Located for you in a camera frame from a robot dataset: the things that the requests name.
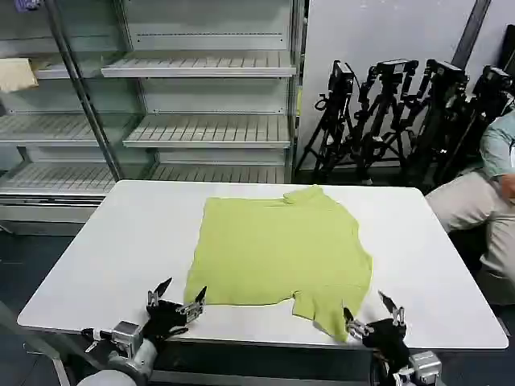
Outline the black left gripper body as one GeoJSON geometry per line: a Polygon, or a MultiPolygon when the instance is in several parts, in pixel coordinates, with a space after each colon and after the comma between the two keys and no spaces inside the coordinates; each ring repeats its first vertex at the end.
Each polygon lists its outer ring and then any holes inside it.
{"type": "Polygon", "coordinates": [[[182,307],[178,303],[164,300],[147,305],[148,320],[142,328],[143,338],[153,343],[161,343],[171,336],[186,333],[187,319],[180,311],[182,307]]]}

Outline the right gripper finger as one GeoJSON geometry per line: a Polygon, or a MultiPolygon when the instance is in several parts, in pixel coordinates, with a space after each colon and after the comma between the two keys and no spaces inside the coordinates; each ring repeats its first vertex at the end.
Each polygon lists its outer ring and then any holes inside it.
{"type": "Polygon", "coordinates": [[[373,333],[373,328],[354,318],[348,307],[343,308],[345,330],[357,340],[362,340],[373,333]]]}
{"type": "Polygon", "coordinates": [[[380,290],[378,290],[378,295],[381,298],[381,301],[383,302],[386,309],[390,312],[393,319],[393,324],[395,326],[404,327],[406,325],[404,307],[397,307],[392,298],[387,296],[380,290]]]}

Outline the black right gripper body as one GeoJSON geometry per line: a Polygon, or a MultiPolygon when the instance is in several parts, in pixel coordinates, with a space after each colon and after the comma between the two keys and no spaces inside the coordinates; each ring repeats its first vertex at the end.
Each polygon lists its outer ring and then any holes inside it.
{"type": "Polygon", "coordinates": [[[379,351],[391,371],[399,371],[410,363],[410,351],[404,343],[406,328],[394,325],[393,319],[382,319],[366,324],[368,334],[362,343],[379,351]]]}

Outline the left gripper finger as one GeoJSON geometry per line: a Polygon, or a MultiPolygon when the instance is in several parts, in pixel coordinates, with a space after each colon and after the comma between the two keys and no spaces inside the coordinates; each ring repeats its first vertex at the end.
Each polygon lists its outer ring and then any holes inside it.
{"type": "Polygon", "coordinates": [[[183,322],[192,322],[197,319],[203,312],[205,306],[205,297],[207,286],[205,286],[196,296],[194,302],[183,305],[177,309],[177,312],[181,316],[183,322]]]}
{"type": "Polygon", "coordinates": [[[172,278],[169,277],[167,280],[158,284],[154,290],[149,290],[147,293],[147,308],[154,308],[159,305],[161,297],[165,294],[168,286],[171,284],[172,278]]]}

